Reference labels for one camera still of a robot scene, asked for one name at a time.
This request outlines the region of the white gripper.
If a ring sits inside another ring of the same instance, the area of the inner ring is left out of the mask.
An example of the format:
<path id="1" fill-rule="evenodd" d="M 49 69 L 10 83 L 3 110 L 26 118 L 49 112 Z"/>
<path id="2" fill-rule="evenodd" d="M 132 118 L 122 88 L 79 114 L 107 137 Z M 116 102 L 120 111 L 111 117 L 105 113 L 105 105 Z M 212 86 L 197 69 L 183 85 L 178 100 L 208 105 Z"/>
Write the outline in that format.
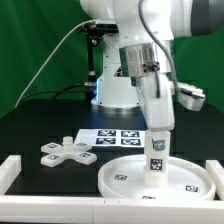
<path id="1" fill-rule="evenodd" d="M 150 131 L 168 131 L 175 126 L 170 82 L 160 74 L 159 82 L 154 75 L 142 77 L 139 101 L 147 127 Z"/>

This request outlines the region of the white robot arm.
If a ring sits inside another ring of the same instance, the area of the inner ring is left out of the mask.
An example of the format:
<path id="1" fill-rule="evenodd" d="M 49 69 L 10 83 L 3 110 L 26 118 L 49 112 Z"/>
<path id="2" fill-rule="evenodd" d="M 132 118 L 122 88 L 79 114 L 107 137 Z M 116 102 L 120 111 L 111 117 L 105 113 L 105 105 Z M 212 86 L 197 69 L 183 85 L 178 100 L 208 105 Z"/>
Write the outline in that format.
<path id="1" fill-rule="evenodd" d="M 174 128 L 172 95 L 201 109 L 203 91 L 177 81 L 171 44 L 209 35 L 224 25 L 224 0 L 80 0 L 104 41 L 103 72 L 92 107 L 109 113 L 142 110 L 152 132 Z"/>

